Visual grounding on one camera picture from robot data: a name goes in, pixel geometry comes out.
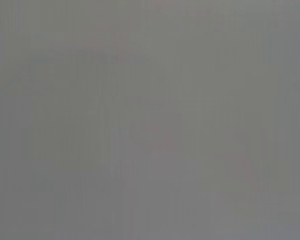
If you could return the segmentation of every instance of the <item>gray background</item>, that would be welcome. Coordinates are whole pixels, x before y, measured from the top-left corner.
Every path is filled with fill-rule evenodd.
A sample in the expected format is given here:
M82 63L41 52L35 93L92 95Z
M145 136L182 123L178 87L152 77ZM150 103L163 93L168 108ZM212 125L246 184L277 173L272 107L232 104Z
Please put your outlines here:
M300 240L300 0L0 0L0 240Z

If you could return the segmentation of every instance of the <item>gray surface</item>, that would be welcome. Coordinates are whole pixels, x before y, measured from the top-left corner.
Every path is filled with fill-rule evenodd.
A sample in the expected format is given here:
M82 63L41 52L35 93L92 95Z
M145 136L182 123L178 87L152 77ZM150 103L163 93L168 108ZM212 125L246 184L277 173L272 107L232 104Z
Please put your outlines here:
M300 0L0 1L0 240L300 240Z

